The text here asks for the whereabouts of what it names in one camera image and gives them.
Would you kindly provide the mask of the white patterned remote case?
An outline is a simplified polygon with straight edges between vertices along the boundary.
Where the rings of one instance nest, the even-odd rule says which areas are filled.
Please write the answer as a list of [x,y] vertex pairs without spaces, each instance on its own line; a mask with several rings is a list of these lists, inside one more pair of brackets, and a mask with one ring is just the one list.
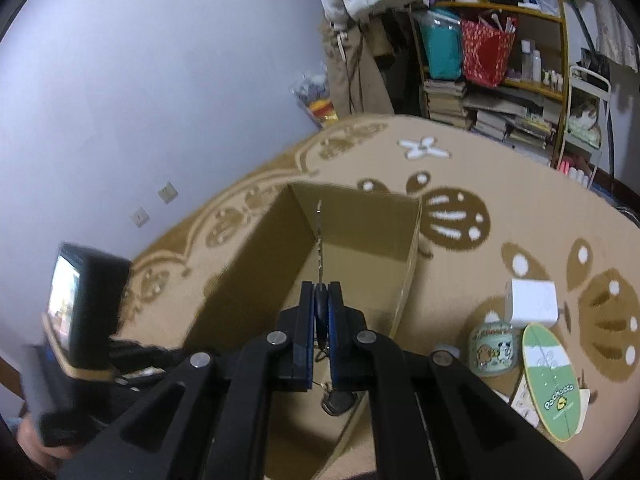
[[525,374],[521,374],[518,388],[511,400],[511,408],[520,414],[529,425],[537,428],[540,422],[532,396],[530,395]]

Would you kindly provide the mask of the round cartoon tin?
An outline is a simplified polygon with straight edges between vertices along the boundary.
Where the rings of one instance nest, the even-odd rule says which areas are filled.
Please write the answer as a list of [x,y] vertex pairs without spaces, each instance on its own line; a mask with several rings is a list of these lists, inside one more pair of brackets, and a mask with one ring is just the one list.
[[518,338],[503,321],[483,323],[472,330],[468,340],[468,364],[478,377],[509,373],[518,364]]

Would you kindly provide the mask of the green oval paper fan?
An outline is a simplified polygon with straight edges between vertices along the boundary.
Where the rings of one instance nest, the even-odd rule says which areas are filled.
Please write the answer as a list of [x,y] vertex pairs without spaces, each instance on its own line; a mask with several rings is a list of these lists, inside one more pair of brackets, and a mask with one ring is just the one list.
[[578,384],[567,351],[547,327],[527,325],[521,352],[529,394],[544,430],[555,441],[569,441],[582,431],[590,392]]

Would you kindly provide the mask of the white square charger box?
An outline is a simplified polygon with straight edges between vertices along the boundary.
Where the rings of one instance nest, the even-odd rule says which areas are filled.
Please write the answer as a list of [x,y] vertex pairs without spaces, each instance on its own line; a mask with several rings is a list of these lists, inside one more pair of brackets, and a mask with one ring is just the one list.
[[504,318],[515,328],[537,323],[551,327],[559,318],[558,297],[552,281],[511,278],[506,283]]

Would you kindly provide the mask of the brown cardboard box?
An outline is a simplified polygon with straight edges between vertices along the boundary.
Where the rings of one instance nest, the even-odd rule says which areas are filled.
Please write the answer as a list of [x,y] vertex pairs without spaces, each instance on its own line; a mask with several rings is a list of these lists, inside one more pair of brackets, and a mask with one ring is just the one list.
[[[276,328],[304,281],[340,283],[345,304],[364,314],[370,330],[393,337],[413,281],[421,216],[420,200],[405,195],[285,185],[222,269],[184,345],[238,350]],[[318,479],[352,444],[369,399],[360,394],[346,414],[330,416],[321,406],[329,379],[320,362],[309,392],[274,397],[266,478]]]

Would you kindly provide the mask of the beige brown patterned rug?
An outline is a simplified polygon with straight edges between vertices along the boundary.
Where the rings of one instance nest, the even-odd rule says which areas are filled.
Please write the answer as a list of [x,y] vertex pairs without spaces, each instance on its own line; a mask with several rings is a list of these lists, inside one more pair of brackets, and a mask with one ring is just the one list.
[[134,262],[120,336],[172,348],[213,322],[213,294],[277,194],[331,183],[420,200],[414,277],[400,307],[363,301],[370,324],[427,352],[462,346],[501,312],[509,278],[552,281],[554,333],[590,399],[562,450],[588,479],[639,474],[639,229],[557,171],[454,127],[409,116],[338,122],[237,180]]

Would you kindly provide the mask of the stack of books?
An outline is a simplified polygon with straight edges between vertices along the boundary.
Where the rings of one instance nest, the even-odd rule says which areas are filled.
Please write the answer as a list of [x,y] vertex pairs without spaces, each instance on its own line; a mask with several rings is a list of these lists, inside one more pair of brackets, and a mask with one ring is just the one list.
[[464,80],[427,79],[423,89],[428,118],[461,129],[470,128],[469,112],[463,105],[466,95]]

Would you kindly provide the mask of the white metal cart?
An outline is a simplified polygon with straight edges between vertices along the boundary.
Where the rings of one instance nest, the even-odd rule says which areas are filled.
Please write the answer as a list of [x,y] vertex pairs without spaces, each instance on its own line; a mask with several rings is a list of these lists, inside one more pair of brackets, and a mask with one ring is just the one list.
[[579,64],[570,66],[566,82],[565,122],[556,169],[589,190],[604,153],[611,118],[611,84]]

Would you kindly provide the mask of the beige hanging trousers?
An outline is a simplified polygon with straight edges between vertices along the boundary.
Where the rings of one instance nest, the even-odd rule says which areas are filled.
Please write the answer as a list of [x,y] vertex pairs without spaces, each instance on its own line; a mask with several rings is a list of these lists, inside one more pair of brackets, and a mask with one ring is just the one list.
[[352,115],[393,115],[394,109],[366,36],[357,25],[339,32],[320,21],[330,100],[341,120]]

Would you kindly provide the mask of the wooden shelf unit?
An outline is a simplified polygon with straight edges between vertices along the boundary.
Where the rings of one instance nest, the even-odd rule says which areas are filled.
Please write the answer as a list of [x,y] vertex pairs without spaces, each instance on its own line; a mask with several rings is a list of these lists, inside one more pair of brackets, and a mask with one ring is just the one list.
[[[564,0],[556,0],[558,12],[544,13],[541,10],[517,4],[477,2],[477,1],[441,1],[431,6],[432,11],[444,9],[462,20],[473,21],[478,18],[490,18],[492,14],[498,18],[513,18],[516,21],[514,39],[510,50],[498,49],[503,55],[502,79],[492,87],[494,90],[513,88],[521,92],[529,92],[535,96],[553,102],[558,108],[558,118],[547,138],[548,162],[551,167],[558,166],[564,142],[566,126],[566,110],[568,103],[568,29],[563,6]],[[530,65],[542,72],[548,70],[553,77],[550,84],[544,84],[533,78],[526,78],[522,72],[522,42],[527,40],[533,51],[540,52],[540,60],[533,60]]]

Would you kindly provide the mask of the red gift bag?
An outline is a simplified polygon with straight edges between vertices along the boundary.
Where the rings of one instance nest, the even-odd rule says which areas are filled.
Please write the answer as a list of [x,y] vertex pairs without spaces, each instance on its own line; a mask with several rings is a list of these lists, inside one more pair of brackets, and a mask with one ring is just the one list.
[[496,88],[506,76],[515,32],[477,22],[461,21],[463,75],[485,88]]

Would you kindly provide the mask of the teal storage bag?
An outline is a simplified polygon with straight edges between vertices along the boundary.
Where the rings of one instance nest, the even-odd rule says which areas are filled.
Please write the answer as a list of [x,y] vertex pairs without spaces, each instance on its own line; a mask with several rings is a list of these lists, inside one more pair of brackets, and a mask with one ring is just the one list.
[[460,18],[439,8],[420,11],[414,17],[419,23],[431,78],[459,79],[463,61]]

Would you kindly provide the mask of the lower wall socket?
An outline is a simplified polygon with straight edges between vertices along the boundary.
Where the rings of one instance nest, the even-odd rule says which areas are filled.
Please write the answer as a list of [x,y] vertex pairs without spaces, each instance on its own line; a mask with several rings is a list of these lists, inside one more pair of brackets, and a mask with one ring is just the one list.
[[130,214],[130,219],[137,228],[142,228],[149,222],[150,216],[143,207],[139,207]]

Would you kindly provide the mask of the wall socket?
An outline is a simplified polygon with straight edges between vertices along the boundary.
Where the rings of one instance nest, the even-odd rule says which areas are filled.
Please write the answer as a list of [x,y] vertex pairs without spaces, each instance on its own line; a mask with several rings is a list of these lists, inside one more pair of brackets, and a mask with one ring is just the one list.
[[178,197],[178,191],[171,182],[167,182],[158,192],[158,196],[165,204],[170,204]]
[[139,207],[130,214],[130,219],[137,228],[142,228],[149,222],[150,216],[143,207]]

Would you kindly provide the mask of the upper wall socket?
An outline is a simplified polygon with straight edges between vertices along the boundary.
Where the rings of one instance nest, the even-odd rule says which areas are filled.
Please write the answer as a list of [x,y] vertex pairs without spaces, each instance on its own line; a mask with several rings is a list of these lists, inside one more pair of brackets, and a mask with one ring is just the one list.
[[158,196],[165,204],[170,204],[178,197],[178,191],[171,182],[167,182],[158,192]]

